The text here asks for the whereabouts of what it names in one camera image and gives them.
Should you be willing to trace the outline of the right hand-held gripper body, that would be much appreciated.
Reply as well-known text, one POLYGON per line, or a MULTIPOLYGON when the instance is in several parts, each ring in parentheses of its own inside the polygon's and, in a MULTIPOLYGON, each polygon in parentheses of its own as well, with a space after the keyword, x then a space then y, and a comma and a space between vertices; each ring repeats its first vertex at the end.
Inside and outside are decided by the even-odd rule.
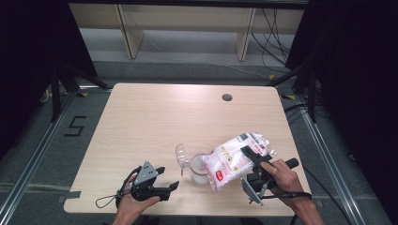
POLYGON ((255 202, 263 206, 263 199, 268 199, 265 195, 266 191, 277 187, 273 176, 261 166, 262 162, 270 164, 271 160, 272 157, 255 157, 252 172, 240 178, 241 188, 248 196, 250 203, 255 202))

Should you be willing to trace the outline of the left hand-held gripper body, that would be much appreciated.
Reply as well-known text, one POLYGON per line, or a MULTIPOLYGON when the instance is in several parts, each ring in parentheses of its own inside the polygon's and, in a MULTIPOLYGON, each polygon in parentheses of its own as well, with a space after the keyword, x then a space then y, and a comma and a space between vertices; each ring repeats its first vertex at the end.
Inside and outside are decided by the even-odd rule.
POLYGON ((154 170, 153 165, 149 161, 146 161, 140 171, 135 175, 131 184, 130 194, 136 201, 142 202, 156 196, 157 189, 153 184, 157 177, 152 175, 154 170))

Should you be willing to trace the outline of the red and white spouted pouch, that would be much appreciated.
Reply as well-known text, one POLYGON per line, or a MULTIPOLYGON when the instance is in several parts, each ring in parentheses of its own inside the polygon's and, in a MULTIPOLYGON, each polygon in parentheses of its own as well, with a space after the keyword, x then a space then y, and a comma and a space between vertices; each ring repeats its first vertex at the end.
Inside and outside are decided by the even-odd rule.
POLYGON ((273 157, 275 150, 269 140, 258 132, 245 132, 215 147, 204 156, 209 183, 214 190, 220 190, 228 183, 247 173, 254 162, 242 148, 248 147, 261 157, 273 157))

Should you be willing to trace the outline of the clear jar with flip lid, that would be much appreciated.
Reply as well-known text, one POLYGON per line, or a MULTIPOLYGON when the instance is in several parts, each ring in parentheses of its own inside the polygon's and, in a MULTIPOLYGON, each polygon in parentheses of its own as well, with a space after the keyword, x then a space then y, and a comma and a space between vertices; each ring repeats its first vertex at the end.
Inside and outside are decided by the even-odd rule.
POLYGON ((176 146, 176 161, 180 167, 181 174, 188 172, 193 183, 205 185, 210 182, 205 159, 205 153, 196 153, 190 151, 183 143, 176 146))

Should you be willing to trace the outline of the person's left hand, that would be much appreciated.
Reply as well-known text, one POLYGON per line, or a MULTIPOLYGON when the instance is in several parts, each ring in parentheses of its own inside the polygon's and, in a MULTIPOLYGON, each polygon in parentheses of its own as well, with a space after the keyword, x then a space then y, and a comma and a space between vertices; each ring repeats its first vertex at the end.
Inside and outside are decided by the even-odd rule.
POLYGON ((122 198, 115 214, 115 219, 124 218, 136 221, 148 207, 158 203, 160 200, 160 197, 154 196, 145 201, 137 202, 131 197, 130 191, 124 187, 122 198))

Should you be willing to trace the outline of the person's right hand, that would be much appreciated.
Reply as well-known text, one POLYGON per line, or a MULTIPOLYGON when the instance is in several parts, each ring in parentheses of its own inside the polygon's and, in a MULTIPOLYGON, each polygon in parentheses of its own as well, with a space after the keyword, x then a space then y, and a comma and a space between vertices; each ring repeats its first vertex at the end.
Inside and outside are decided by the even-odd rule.
MULTIPOLYGON (((278 159, 271 164, 262 162, 261 166, 273 176, 277 184, 277 187, 271 190, 273 194, 280 195, 287 192, 303 192, 298 175, 283 160, 278 159)), ((307 197, 281 198, 281 201, 294 212, 302 209, 305 204, 310 202, 307 197)))

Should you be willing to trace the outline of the dark grey tape strip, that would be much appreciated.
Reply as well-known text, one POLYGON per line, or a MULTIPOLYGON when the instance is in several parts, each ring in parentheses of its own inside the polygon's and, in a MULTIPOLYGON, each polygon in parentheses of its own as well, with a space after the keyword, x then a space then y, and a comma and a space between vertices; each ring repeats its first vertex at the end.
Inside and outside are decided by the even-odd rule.
POLYGON ((68 199, 78 199, 81 196, 80 191, 72 191, 68 192, 65 195, 62 195, 58 198, 57 202, 58 203, 64 203, 68 199))

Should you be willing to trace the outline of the black metal stand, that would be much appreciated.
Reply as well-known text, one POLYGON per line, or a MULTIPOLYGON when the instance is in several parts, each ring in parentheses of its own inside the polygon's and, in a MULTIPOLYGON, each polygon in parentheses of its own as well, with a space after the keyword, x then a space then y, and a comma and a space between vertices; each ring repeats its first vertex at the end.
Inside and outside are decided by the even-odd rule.
POLYGON ((305 90, 308 90, 307 96, 307 109, 308 114, 313 123, 315 119, 315 83, 316 76, 314 74, 313 63, 310 60, 305 60, 301 65, 295 67, 290 72, 284 74, 282 77, 271 81, 268 86, 276 87, 277 85, 284 83, 288 79, 296 77, 296 81, 293 84, 292 90, 295 94, 302 94, 305 90))
POLYGON ((80 90, 80 86, 75 79, 76 76, 81 77, 102 89, 113 88, 110 84, 101 81, 96 73, 89 74, 66 63, 56 64, 51 72, 51 88, 53 94, 52 122, 54 122, 61 113, 61 94, 59 84, 62 84, 68 93, 75 93, 80 90))

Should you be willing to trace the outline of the dark curtain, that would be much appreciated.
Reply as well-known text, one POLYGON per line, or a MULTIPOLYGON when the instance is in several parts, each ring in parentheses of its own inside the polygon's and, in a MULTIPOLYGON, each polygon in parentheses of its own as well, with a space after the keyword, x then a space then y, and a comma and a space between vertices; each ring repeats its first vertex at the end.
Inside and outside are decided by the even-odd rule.
POLYGON ((64 65, 97 75, 69 0, 0 0, 0 159, 64 65))
POLYGON ((315 41, 314 73, 337 128, 392 225, 398 225, 398 0, 308 0, 288 59, 315 41))

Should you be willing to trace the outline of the beige wooden shelf unit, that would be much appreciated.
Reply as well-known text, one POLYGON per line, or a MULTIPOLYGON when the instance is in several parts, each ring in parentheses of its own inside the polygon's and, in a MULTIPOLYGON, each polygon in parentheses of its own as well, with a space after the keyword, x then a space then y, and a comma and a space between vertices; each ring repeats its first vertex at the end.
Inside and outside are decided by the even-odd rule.
POLYGON ((301 9, 254 7, 71 3, 69 8, 80 28, 120 30, 129 59, 137 56, 146 30, 171 30, 232 33, 242 62, 251 33, 294 35, 303 15, 301 9))

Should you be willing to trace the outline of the metal floor rail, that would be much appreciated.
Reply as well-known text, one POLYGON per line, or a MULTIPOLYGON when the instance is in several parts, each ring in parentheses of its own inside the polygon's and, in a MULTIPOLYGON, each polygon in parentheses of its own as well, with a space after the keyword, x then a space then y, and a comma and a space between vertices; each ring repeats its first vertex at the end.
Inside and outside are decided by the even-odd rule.
POLYGON ((352 225, 365 225, 365 219, 360 212, 357 201, 353 197, 340 170, 338 169, 338 166, 332 157, 317 124, 310 117, 310 110, 303 110, 303 112, 303 120, 305 121, 305 124, 314 140, 317 151, 319 152, 320 157, 326 166, 330 180, 334 185, 338 196, 340 197, 348 220, 352 225))
POLYGON ((55 136, 56 131, 60 127, 69 105, 75 99, 75 93, 66 94, 61 110, 58 116, 50 123, 32 157, 29 158, 17 182, 12 186, 11 191, 5 201, 0 206, 0 225, 8 225, 18 204, 20 203, 28 184, 35 175, 39 164, 43 160, 49 146, 55 136))

